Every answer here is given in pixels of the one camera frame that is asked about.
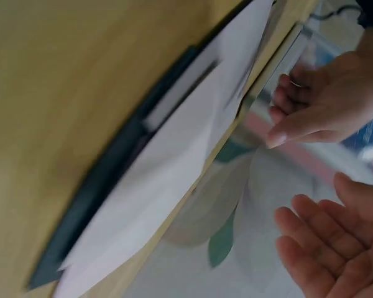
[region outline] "paper sheet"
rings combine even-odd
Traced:
[[[208,45],[212,50],[220,44],[212,53],[220,55],[221,63],[112,190],[63,263],[66,271],[54,297],[79,297],[137,253],[199,177],[207,156],[235,118],[241,101],[238,91],[246,77],[246,67],[241,66],[257,51],[271,3],[252,1],[212,47]],[[231,89],[236,93],[228,94]]]

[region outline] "green leaf decal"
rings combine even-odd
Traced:
[[[220,163],[229,163],[234,158],[251,152],[252,149],[242,146],[235,141],[229,139],[221,149],[221,151],[216,156],[216,161]]]
[[[234,242],[235,211],[236,207],[225,224],[209,240],[208,256],[211,268],[220,265],[231,251]]]

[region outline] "cable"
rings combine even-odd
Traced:
[[[311,19],[315,20],[328,20],[333,16],[339,16],[344,11],[359,11],[362,12],[362,9],[358,5],[343,5],[335,11],[329,12],[323,16],[319,16],[317,14],[310,14]]]

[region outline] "fingernail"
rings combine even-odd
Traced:
[[[281,144],[285,143],[286,141],[287,135],[285,133],[282,133],[280,135],[270,138],[270,140],[267,141],[267,147],[268,149],[273,149],[275,147],[281,146]]]

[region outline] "wooden desk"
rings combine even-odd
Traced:
[[[316,4],[287,1],[251,83]],[[24,286],[83,175],[172,61],[238,2],[0,0],[0,298],[49,297],[54,284]],[[120,297],[189,193],[83,297]]]

